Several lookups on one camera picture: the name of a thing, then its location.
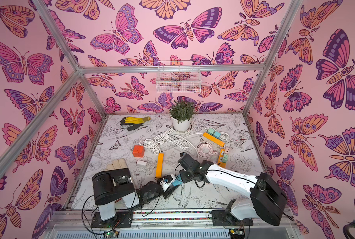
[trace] wire basket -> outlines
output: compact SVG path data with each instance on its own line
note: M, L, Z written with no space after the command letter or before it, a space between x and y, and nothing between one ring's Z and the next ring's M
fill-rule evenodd
M156 75L156 91L157 92L194 92L200 93L201 91L201 74L200 62L197 65L178 66L171 69L162 64L162 62L172 61L159 61L158 72Z

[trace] green leaves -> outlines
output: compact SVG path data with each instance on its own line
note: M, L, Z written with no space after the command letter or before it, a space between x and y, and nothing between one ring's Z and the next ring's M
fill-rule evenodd
M170 110L171 117L181 121L192 119L195 114L195 106L192 102L175 101L175 105Z

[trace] white flower pot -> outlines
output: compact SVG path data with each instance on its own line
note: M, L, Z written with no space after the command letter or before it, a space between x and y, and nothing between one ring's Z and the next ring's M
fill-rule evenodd
M186 132L191 127L191 119L180 121L179 123L178 120L175 119L174 117L171 117L171 120L172 120L172 126L174 127L174 130L177 132Z

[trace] orange cube socket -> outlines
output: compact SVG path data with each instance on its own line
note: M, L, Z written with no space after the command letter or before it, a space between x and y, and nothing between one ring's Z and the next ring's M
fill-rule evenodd
M135 145L132 154L136 158L142 158L144 156L144 147L141 145Z

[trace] potted plant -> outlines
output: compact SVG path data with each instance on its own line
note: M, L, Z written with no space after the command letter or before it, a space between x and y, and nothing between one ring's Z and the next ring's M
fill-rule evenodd
M191 119L195 114L194 103L186 101L175 101L175 103L170 110L172 126L175 131L185 132L191 126Z

